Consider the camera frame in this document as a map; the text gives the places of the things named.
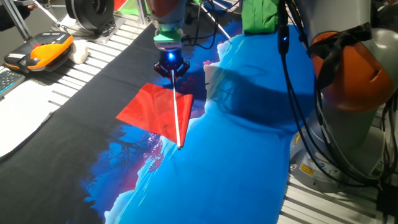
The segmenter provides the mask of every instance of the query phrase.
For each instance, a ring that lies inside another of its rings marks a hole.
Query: white paper
[[[0,157],[29,137],[50,114],[51,86],[27,80],[0,101]]]

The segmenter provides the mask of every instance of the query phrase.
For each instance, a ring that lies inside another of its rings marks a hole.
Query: orange device
[[[72,35],[66,32],[45,32],[4,57],[6,65],[24,73],[30,71],[52,71],[68,60],[72,54]]]

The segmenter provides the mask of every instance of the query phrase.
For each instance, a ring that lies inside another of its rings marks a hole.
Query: metal pole
[[[234,10],[234,13],[242,14],[242,10],[243,10],[243,1],[244,1],[244,0],[238,0],[238,1],[239,1],[239,4],[238,4],[237,8]]]
[[[174,120],[175,120],[175,134],[177,135],[177,148],[181,149],[181,139],[180,139],[180,123],[178,122],[178,109],[177,109],[177,99],[175,97],[175,77],[174,70],[172,72],[172,83],[173,83],[173,103],[174,103]]]
[[[216,1],[216,0],[214,0],[213,2],[214,2],[214,4],[216,4],[217,6],[219,6],[220,8],[222,8],[222,9],[227,9],[226,6],[224,6],[223,4],[219,3],[219,2]]]
[[[141,24],[147,25],[149,21],[145,0],[137,0],[138,16]]]
[[[67,6],[63,6],[63,5],[50,5],[50,7],[67,7]]]
[[[66,31],[65,27],[61,24],[61,22],[58,21],[58,19],[55,18],[55,16],[53,16],[53,14],[51,14],[48,10],[46,10],[39,2],[37,2],[37,0],[33,0],[33,3],[36,5],[36,7],[41,9],[52,21],[54,21],[54,23],[57,25],[58,28],[61,28],[63,31]]]
[[[25,42],[32,38],[27,25],[12,0],[1,0]]]
[[[208,13],[206,7],[204,5],[201,5],[201,9],[210,17],[210,19],[213,22],[216,22],[216,19],[210,14]],[[227,38],[227,40],[229,40],[231,37],[228,35],[228,33],[224,30],[224,28],[218,24],[218,29],[224,34],[224,36]]]

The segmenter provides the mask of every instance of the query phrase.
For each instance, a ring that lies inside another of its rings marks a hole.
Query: white object
[[[36,5],[36,7],[38,7],[39,9],[41,9],[51,20],[54,21],[54,23],[56,23],[56,25],[62,29],[62,31],[66,31],[65,28],[62,26],[61,22],[58,21],[57,18],[55,18],[55,16],[53,16],[53,14],[51,14],[48,10],[46,10],[40,3],[38,3],[36,0],[33,0],[33,3]]]
[[[66,26],[66,27],[72,27],[72,26],[77,24],[77,20],[76,19],[72,19],[71,17],[69,17],[69,15],[66,15],[62,19],[61,24]]]
[[[180,148],[181,148],[181,139],[180,139],[180,126],[178,125],[177,99],[175,98],[174,70],[172,70],[172,82],[173,82],[173,101],[174,101],[175,132],[176,132],[176,134],[177,134],[177,147],[180,149]]]
[[[27,80],[0,102],[0,157],[28,138],[52,112],[51,86]]]
[[[127,31],[123,32],[122,37],[128,39],[135,39],[136,38],[135,33],[140,34],[146,28],[146,26],[141,25],[139,22],[137,22],[139,19],[137,16],[135,15],[122,15],[122,16],[123,18],[126,19],[126,23],[123,25],[122,29],[128,30],[128,32]],[[97,58],[105,63],[111,62],[116,56],[118,56],[122,52],[122,50],[113,49],[107,45],[101,45],[93,42],[87,42],[87,44],[90,46],[89,59]],[[89,61],[90,60],[87,60],[85,65],[90,66],[92,69],[98,68],[97,65],[91,65]],[[80,89],[90,80],[90,77],[92,77],[91,75],[87,75],[86,73],[80,72],[79,69],[68,68],[65,66],[61,66],[60,68],[58,68],[57,72],[59,73],[56,72],[46,73],[45,78],[47,79],[50,78],[54,82],[58,82],[59,85],[63,85],[65,88],[74,89],[74,90]],[[18,91],[17,90],[18,88],[19,86],[16,89],[12,90],[9,94],[7,94],[6,98],[8,98],[8,96],[11,95],[13,92]],[[27,93],[23,93],[20,91],[18,92],[23,96],[27,95]],[[52,92],[47,96],[46,101],[50,100],[50,102],[48,102],[47,104],[53,106],[52,111],[56,110],[56,108],[59,107],[53,104],[52,102],[58,105],[62,105],[63,102],[66,100],[61,98],[61,95],[58,95],[58,97],[56,97],[58,94],[57,92]],[[2,107],[2,104],[6,101],[7,101],[6,99],[4,100],[0,99],[0,113],[3,112],[4,107]],[[34,122],[33,120],[37,119],[38,121],[35,122],[37,122],[37,124],[40,124],[44,119],[43,117],[45,117],[44,114],[42,116],[37,113],[37,116],[35,116],[34,114],[31,113],[29,122]],[[8,119],[10,121],[7,121],[6,122],[7,124],[11,123],[12,120],[14,124],[20,125],[21,127],[28,126],[27,125],[28,123],[23,123],[21,120],[18,120],[16,117],[11,117]],[[7,129],[8,127],[6,126],[5,123],[1,123],[0,129],[2,128]],[[0,151],[3,151],[2,140],[3,140],[2,137],[0,137]],[[291,187],[289,187],[288,197],[286,197],[282,207],[281,214],[279,215],[278,224],[311,223],[311,221],[314,221],[314,218],[317,219],[316,223],[326,222],[326,223],[340,223],[340,224],[347,222],[358,223],[358,224],[383,224],[385,223],[385,220],[387,220],[387,217],[384,217],[384,215],[381,212],[376,210],[376,203],[375,203],[377,199],[376,189],[373,188],[350,189],[347,193],[341,192],[338,194],[323,194],[320,192],[313,191],[312,189],[309,189],[306,186],[300,184],[300,182],[295,180],[294,177],[292,177],[291,175],[289,177],[290,178],[288,181],[288,185]],[[308,194],[306,194],[304,198],[305,200],[303,201],[302,200],[303,191],[298,191],[303,189],[305,189],[306,192],[310,193],[312,197],[308,197]],[[318,204],[312,203],[314,201],[315,202],[320,201],[322,203],[321,206],[317,207],[316,205]],[[338,210],[339,213],[340,212],[342,213],[342,215],[339,215],[339,217],[336,217],[335,215],[336,214],[336,210],[334,209],[335,207],[330,206],[336,204],[343,205],[340,207],[340,210]],[[361,220],[360,218],[363,216],[358,215],[358,213],[366,214],[366,216],[370,218],[368,218],[368,220],[365,221]]]
[[[75,40],[72,44],[72,54],[69,59],[76,64],[81,64],[86,61],[88,56],[88,46],[85,40]]]

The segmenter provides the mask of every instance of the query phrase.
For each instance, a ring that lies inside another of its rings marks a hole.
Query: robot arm
[[[154,42],[160,50],[159,62],[154,65],[155,71],[169,80],[172,79],[172,74],[177,79],[190,67],[188,62],[184,62],[181,52],[181,28],[185,22],[187,0],[146,1],[156,28]]]
[[[295,3],[328,102],[352,113],[385,103],[398,87],[398,66],[389,60],[398,53],[398,41],[394,31],[373,28],[371,0]]]

